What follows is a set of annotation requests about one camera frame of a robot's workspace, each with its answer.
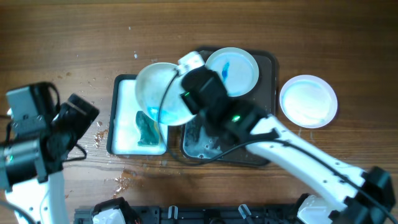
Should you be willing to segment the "white plate blue streak top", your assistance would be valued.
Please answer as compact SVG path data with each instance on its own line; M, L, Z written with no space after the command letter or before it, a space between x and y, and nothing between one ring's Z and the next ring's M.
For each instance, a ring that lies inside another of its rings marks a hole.
M231 97L249 93L259 80L259 66L254 57L236 47L215 51L206 60L206 67L220 76Z

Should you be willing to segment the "white plate blue blot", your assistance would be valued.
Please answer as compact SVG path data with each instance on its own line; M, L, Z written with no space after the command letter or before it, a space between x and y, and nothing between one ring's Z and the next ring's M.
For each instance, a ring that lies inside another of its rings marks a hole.
M176 68L173 63L153 63L136 78L136 99L141 110L168 126L180 126L195 117L180 96L185 90L181 86L182 77L175 77Z

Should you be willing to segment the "yellow green scrub sponge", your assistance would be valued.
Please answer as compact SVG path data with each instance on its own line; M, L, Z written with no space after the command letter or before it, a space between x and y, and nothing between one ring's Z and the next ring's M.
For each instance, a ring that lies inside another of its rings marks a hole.
M136 125L140 133L137 145L142 147L156 146L160 143L159 128L154 120L143 111L136 113Z

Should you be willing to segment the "white plate blue smear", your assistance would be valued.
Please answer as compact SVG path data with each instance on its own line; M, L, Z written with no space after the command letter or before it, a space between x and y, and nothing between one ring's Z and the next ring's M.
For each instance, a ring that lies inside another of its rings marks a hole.
M332 87L313 75L298 75L280 90L283 114L294 124L308 129L328 125L338 111L338 99Z

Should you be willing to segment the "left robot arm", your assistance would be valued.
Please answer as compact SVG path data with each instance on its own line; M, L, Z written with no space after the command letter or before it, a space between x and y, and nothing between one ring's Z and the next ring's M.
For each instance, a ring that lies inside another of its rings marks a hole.
M76 94L61 103L55 85L40 82L9 90L11 121L1 143L1 207L19 223L68 223L63 163L99 115Z

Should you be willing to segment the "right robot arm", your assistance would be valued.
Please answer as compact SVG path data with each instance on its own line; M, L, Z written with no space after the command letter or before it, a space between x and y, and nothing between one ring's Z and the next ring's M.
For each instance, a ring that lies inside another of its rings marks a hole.
M254 103L229 97L218 74L204 66L184 72L181 97L201 118L207 133L226 144L245 147L316 191L298 207L303 223L397 223L390 174L366 172L323 152L288 130Z

